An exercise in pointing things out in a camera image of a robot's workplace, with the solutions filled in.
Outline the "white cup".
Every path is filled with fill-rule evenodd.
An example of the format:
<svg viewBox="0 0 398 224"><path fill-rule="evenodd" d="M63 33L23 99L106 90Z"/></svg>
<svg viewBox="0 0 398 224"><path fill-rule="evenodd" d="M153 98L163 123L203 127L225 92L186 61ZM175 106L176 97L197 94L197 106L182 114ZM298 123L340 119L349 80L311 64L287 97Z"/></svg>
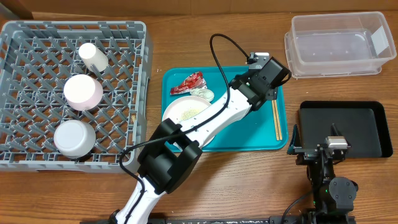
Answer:
<svg viewBox="0 0 398 224"><path fill-rule="evenodd" d="M94 44L84 43L78 49L78 54L86 65L87 69L93 72L92 66L95 66L97 71L103 72L108 66L107 56L100 51Z"/></svg>

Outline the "small white bowl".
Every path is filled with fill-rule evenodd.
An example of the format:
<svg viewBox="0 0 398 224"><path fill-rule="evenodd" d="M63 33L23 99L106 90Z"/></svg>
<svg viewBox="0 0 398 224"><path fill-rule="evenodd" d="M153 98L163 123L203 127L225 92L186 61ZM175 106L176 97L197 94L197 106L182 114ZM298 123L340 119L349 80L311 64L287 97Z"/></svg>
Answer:
<svg viewBox="0 0 398 224"><path fill-rule="evenodd" d="M74 110L91 110L102 100L103 87L99 81L89 75L78 74L67 80L63 94Z"/></svg>

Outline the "grey metal bowl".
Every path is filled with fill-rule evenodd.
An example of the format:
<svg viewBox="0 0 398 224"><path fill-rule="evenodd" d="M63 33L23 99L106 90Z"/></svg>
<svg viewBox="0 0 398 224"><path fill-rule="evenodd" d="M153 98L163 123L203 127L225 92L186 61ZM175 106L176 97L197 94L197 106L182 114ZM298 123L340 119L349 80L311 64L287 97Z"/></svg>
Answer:
<svg viewBox="0 0 398 224"><path fill-rule="evenodd" d="M95 130L88 123L79 120L68 120L55 130L54 143L64 156L78 159L87 155L96 142Z"/></svg>

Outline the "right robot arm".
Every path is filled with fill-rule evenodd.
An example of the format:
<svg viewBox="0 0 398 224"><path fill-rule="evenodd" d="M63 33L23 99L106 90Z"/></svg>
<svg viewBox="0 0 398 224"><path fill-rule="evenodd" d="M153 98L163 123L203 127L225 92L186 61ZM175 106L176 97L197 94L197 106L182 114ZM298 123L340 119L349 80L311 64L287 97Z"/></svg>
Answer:
<svg viewBox="0 0 398 224"><path fill-rule="evenodd" d="M296 155L296 164L307 167L307 178L311 190L291 203L282 215L281 223L355 223L349 212L354 209L358 185L346 177L337 177L334 166L343 162L351 145L331 126L331 135L315 148L305 148L298 126L294 126L288 155ZM288 217L287 213L298 202L313 196L313 208L304 210L299 216Z"/></svg>

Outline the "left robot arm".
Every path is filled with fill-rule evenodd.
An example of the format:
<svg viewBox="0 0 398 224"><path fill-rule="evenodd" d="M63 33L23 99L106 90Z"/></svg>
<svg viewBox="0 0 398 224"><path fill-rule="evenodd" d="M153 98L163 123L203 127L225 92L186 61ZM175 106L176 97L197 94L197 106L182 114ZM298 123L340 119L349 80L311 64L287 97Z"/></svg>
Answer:
<svg viewBox="0 0 398 224"><path fill-rule="evenodd" d="M137 180L137 185L124 208L113 212L108 223L147 223L160 198L176 190L190 175L205 143L230 124L257 111L291 76L291 71L273 57L257 62L254 69L226 80L226 93L198 115L181 123L167 118L149 141L123 151L122 157L142 149L137 173L121 166Z"/></svg>

